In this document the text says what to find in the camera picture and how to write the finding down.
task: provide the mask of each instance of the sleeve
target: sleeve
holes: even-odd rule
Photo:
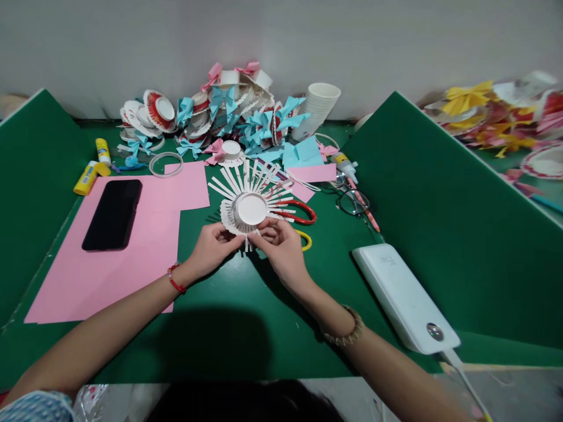
[[[35,391],[0,410],[0,422],[74,421],[72,401],[60,392]]]

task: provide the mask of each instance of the smartphone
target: smartphone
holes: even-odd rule
[[[138,180],[108,182],[82,242],[82,249],[125,249],[129,244],[142,189],[143,184]]]

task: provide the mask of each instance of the white power bank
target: white power bank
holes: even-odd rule
[[[352,255],[405,346],[431,355],[461,344],[394,247],[365,246]]]

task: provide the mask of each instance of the glue stick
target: glue stick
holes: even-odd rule
[[[84,173],[82,173],[82,176],[80,176],[80,179],[78,179],[78,182],[74,186],[74,193],[83,196],[88,195],[98,176],[98,173],[102,176],[109,176],[111,174],[111,170],[109,170],[103,163],[93,160],[90,161],[84,169]]]
[[[98,160],[111,167],[110,149],[107,147],[106,140],[103,138],[96,139],[96,149],[98,150]]]
[[[345,156],[343,152],[337,152],[336,154],[334,154],[330,158],[330,161],[336,163],[336,167],[338,167],[338,170],[344,173],[346,177],[352,179],[354,183],[358,183],[358,179],[356,179],[356,175],[355,175],[356,167],[358,166],[357,162],[355,161],[350,162],[348,157]]]

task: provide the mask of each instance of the white wall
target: white wall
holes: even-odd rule
[[[339,86],[330,118],[453,84],[543,69],[563,79],[561,0],[19,0],[0,6],[0,94],[47,88],[77,117],[144,89],[194,94],[257,59],[281,100]]]

